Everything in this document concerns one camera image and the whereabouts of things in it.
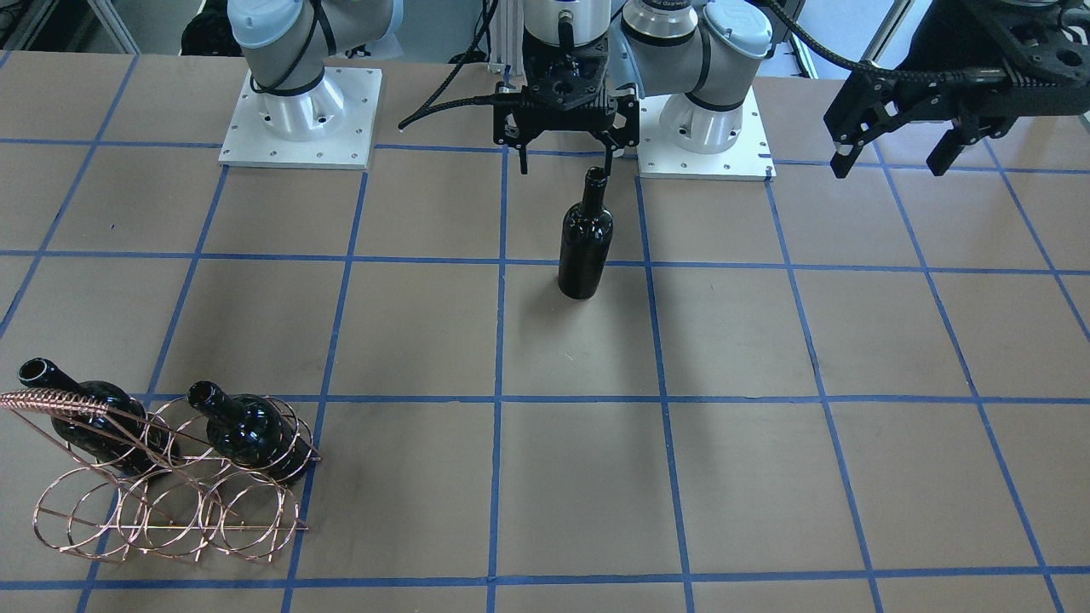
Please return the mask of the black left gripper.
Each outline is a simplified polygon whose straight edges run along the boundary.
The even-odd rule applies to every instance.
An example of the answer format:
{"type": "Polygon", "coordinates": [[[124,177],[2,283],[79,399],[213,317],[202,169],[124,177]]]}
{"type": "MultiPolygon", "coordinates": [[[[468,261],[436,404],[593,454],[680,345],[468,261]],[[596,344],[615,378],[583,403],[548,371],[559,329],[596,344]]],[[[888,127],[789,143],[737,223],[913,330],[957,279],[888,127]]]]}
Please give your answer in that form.
{"type": "Polygon", "coordinates": [[[934,1],[903,62],[853,69],[823,121],[837,179],[873,140],[910,122],[950,122],[927,155],[943,177],[971,144],[1002,137],[1021,117],[1086,111],[1083,1],[934,1]]]}

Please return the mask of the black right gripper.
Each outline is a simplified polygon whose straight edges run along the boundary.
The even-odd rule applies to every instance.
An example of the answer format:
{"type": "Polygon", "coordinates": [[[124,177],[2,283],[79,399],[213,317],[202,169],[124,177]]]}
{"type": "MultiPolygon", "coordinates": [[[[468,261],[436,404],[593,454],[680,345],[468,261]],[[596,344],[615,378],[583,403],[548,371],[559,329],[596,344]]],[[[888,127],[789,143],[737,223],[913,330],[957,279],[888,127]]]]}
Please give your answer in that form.
{"type": "Polygon", "coordinates": [[[526,85],[494,94],[494,142],[514,148],[520,173],[529,175],[528,145],[542,133],[588,133],[604,147],[603,177],[616,151],[635,147],[640,109],[633,89],[606,86],[607,51],[525,51],[526,85]]]}

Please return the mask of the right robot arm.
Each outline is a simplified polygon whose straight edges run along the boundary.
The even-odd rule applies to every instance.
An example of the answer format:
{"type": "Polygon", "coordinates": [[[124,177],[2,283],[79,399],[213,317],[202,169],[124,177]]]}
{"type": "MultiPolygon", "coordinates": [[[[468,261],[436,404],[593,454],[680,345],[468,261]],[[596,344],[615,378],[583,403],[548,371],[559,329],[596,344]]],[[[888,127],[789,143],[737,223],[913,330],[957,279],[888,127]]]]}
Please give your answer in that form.
{"type": "MultiPolygon", "coordinates": [[[[390,38],[401,1],[230,1],[231,35],[249,62],[219,163],[230,167],[370,167],[382,70],[326,67],[326,60],[390,38]]],[[[640,105],[633,89],[607,84],[611,5],[607,1],[526,1],[521,63],[525,85],[439,103],[431,96],[405,128],[463,107],[493,112],[493,141],[526,157],[542,133],[585,133],[610,163],[634,147],[640,105]]]]}

